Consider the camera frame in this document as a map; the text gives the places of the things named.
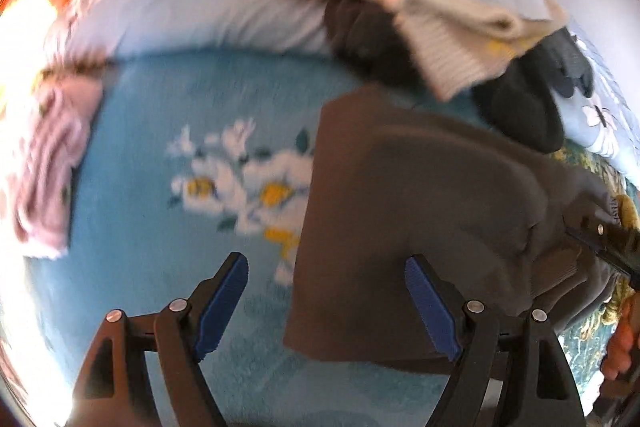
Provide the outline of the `operator right hand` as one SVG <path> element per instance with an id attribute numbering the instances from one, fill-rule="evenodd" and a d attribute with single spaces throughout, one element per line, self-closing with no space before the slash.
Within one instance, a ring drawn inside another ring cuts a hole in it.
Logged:
<path id="1" fill-rule="evenodd" d="M 627 298 L 620 309 L 620 321 L 618 321 L 614 334 L 608 340 L 606 355 L 602 361 L 600 371 L 607 381 L 615 381 L 618 375 L 627 373 L 631 366 L 631 349 L 637 340 L 637 334 L 629 322 L 629 315 L 639 306 L 639 294 Z"/>

